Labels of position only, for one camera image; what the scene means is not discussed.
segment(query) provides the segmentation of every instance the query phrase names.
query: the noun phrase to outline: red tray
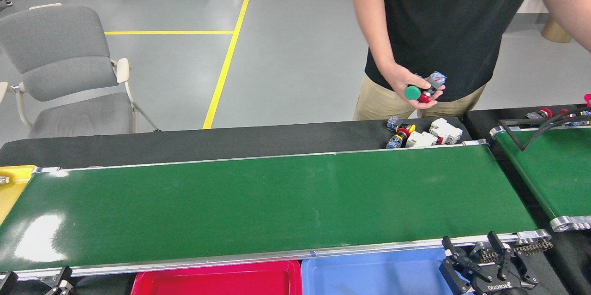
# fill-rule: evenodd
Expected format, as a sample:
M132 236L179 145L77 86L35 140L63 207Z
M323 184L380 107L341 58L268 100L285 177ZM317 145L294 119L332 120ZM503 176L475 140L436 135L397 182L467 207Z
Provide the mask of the red tray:
M131 295L302 295L298 261L137 274Z

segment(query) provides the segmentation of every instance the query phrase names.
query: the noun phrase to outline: man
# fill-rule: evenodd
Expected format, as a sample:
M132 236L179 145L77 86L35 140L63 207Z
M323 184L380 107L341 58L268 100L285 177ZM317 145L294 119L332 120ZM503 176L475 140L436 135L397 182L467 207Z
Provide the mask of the man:
M462 116L492 77L501 36L523 0L353 0L369 44L355 120L396 115ZM591 52L591 0L544 0L550 13ZM408 85L445 74L447 89L428 103L404 97Z

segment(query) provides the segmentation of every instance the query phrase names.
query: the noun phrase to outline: gray chair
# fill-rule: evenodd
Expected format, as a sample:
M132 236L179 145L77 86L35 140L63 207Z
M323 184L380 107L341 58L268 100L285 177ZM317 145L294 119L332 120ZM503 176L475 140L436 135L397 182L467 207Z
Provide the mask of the gray chair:
M0 19L0 46L23 74L23 82L0 84L17 96L29 138L110 135L137 132L138 115L158 127L135 103L129 89L129 61L110 59L101 21L83 6L45 6ZM72 93L125 84L114 93L43 110L34 123L24 112L23 93L50 101Z

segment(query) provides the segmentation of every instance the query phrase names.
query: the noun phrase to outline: green push button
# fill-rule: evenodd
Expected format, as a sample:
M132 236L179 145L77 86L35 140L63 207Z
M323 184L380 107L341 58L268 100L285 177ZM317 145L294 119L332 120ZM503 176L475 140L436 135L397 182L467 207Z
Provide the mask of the green push button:
M418 99L418 97L421 96L421 90L416 86L408 86L404 90L404 96L408 100L416 100L416 99Z

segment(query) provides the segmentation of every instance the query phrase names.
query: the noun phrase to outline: conveyor belt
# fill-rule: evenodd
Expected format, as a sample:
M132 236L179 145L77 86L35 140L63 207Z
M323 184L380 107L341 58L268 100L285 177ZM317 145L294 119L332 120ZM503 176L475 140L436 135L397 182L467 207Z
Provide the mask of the conveyor belt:
M534 129L515 129L524 144ZM521 152L508 133L495 135L555 231L589 229L591 221L591 128L564 127L545 132Z
M484 145L74 169L33 176L0 226L0 267L354 251L535 228Z

